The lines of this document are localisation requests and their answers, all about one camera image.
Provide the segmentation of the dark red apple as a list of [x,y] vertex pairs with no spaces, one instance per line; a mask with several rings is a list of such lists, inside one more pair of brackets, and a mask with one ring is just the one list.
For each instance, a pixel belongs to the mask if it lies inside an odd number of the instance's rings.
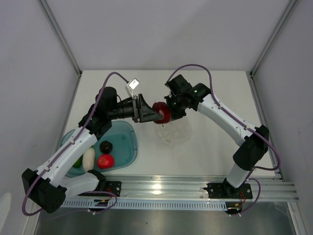
[[171,120],[171,111],[165,102],[155,102],[152,108],[162,115],[162,119],[154,121],[156,124],[166,124]]

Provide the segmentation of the clear zip top bag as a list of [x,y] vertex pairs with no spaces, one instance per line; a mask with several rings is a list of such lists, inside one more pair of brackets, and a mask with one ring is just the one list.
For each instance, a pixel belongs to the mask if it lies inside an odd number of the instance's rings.
[[153,124],[157,138],[171,149],[180,146],[192,137],[190,121],[183,117],[165,124]]

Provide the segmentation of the bright red tomato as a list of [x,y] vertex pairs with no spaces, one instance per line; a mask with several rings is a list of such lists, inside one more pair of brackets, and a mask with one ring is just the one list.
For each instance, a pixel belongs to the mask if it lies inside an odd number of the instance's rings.
[[100,169],[111,168],[114,166],[114,158],[110,154],[103,154],[97,160],[97,165]]

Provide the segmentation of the white radish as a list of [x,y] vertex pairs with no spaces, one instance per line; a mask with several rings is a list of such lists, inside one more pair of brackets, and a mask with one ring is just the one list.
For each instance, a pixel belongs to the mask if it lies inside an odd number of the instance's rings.
[[84,172],[88,172],[89,170],[93,169],[94,161],[95,161],[95,150],[93,147],[90,147],[84,152],[82,158],[82,167]]

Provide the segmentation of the green orange mango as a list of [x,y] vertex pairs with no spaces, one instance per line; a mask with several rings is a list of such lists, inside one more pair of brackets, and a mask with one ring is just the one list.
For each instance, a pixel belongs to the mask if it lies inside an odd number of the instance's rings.
[[73,164],[73,168],[80,168],[82,165],[82,157],[80,157],[74,164]]

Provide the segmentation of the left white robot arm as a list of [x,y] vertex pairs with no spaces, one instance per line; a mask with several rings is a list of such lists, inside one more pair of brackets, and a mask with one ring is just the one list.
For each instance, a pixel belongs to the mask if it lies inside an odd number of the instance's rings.
[[96,170],[88,170],[69,186],[61,182],[74,163],[112,127],[114,119],[131,118],[135,123],[161,120],[163,117],[150,107],[142,94],[117,101],[113,87],[101,88],[88,113],[79,122],[72,137],[37,169],[22,173],[25,198],[22,212],[26,216],[26,202],[31,199],[41,210],[53,213],[67,197],[91,191],[100,196],[106,191],[106,177]]

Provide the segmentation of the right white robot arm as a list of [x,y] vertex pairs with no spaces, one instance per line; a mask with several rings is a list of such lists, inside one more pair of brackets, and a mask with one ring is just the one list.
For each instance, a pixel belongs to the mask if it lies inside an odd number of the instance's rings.
[[166,82],[170,93],[165,97],[174,117],[185,116],[187,108],[208,117],[222,128],[238,145],[233,154],[234,165],[223,181],[223,191],[228,197],[235,197],[252,173],[255,165],[268,151],[269,130],[264,125],[256,127],[244,122],[224,106],[213,92],[203,83],[192,86],[190,83]]

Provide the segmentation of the teal plastic tray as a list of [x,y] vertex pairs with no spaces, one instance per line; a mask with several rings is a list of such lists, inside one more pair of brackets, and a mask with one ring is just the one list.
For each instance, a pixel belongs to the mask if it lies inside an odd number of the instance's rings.
[[[113,145],[110,155],[114,158],[114,166],[111,168],[100,169],[97,165],[98,158],[103,155],[99,149],[99,145],[103,141],[109,141]],[[102,138],[93,146],[95,150],[95,161],[93,169],[98,172],[108,172],[120,168],[124,168],[133,163],[137,157],[137,139],[133,127],[125,121],[115,121],[112,127]],[[66,173],[67,177],[73,178],[85,174],[83,167],[71,167]]]

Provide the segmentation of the aluminium mounting rail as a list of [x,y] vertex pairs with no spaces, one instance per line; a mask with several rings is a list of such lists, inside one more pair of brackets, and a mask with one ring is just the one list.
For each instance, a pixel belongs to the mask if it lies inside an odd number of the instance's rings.
[[[122,189],[119,199],[134,200],[224,200],[235,199],[210,199],[203,188],[208,183],[222,183],[223,177],[179,177],[179,176],[122,176],[109,175],[107,181],[121,181]],[[297,202],[299,200],[294,183],[284,182],[272,178],[258,178],[248,180],[251,186],[252,201],[258,199],[261,202]],[[96,187],[96,178],[91,180],[83,177],[61,180],[60,186],[67,189],[67,199],[75,198],[82,193],[90,197],[104,197],[98,193],[91,193]]]

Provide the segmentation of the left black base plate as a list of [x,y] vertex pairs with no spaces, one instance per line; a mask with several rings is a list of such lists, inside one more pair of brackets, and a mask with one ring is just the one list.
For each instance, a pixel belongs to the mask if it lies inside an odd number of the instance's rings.
[[100,193],[98,193],[100,196],[111,196],[110,194],[107,194],[107,192],[111,192],[115,194],[117,197],[120,196],[122,189],[122,182],[121,181],[106,181],[104,186],[101,186],[98,190]]

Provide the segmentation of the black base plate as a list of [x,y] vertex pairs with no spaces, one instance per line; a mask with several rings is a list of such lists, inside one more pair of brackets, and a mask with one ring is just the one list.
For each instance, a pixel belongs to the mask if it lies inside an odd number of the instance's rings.
[[227,183],[208,183],[203,190],[208,193],[210,199],[240,199],[242,195],[245,199],[253,198],[251,186],[247,183],[238,188]]
[[122,189],[122,182],[121,181],[106,181],[104,186],[101,186],[98,190],[100,193],[98,193],[100,196],[111,196],[110,194],[107,194],[107,192],[111,192],[115,194],[117,197],[120,196]]

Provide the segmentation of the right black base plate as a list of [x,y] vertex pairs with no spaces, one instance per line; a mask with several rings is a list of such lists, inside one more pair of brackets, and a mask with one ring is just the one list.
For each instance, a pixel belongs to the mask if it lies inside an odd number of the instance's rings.
[[208,183],[203,190],[208,193],[210,199],[240,199],[242,195],[245,199],[253,198],[251,186],[247,183],[238,188],[227,183]]

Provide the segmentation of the right aluminium frame post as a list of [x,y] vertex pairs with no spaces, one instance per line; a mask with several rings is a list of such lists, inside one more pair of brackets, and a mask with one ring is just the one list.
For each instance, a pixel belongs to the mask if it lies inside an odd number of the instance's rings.
[[292,16],[294,10],[296,9],[297,5],[299,4],[299,0],[290,0],[288,1],[287,6],[283,10],[278,22],[276,23],[273,31],[271,32],[269,38],[266,41],[265,46],[261,50],[260,55],[258,56],[256,62],[254,63],[249,75],[251,78],[254,78],[257,71],[259,70],[260,66],[265,61],[266,57],[270,53],[271,49],[275,45],[276,41],[278,40],[280,34],[282,33],[284,27],[288,23],[290,17]]

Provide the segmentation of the aluminium frame post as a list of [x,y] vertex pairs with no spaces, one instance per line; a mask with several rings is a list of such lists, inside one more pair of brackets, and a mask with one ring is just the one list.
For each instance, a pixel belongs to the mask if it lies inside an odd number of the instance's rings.
[[52,28],[52,31],[54,32],[55,37],[57,38],[59,44],[61,45],[61,48],[64,51],[64,54],[66,55],[67,59],[69,60],[71,66],[73,67],[75,73],[80,77],[82,74],[82,71],[77,63],[77,60],[75,59],[72,50],[46,0],[38,0],[37,3],[39,4],[44,16],[46,17],[49,25]]
[[266,57],[270,53],[271,49],[275,45],[276,41],[278,40],[280,34],[282,33],[284,27],[288,23],[290,17],[292,16],[294,10],[296,9],[297,5],[299,4],[299,0],[290,0],[288,1],[287,6],[283,10],[278,22],[276,23],[273,31],[271,32],[269,38],[266,41],[265,46],[261,50],[260,55],[258,56],[256,62],[254,63],[249,75],[251,78],[254,78],[257,71],[259,70],[260,66],[265,61]]

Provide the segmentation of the left aluminium frame post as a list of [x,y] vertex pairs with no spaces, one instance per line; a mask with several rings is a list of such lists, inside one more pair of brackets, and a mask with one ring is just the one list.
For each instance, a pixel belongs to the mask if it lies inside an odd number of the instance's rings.
[[72,50],[46,0],[38,0],[37,3],[39,4],[44,16],[46,17],[49,25],[52,28],[52,31],[54,32],[55,37],[57,38],[59,44],[61,45],[61,48],[64,51],[64,54],[66,55],[67,59],[69,60],[71,66],[73,67],[75,73],[80,77],[82,74],[82,71],[77,63],[77,60],[75,59]]

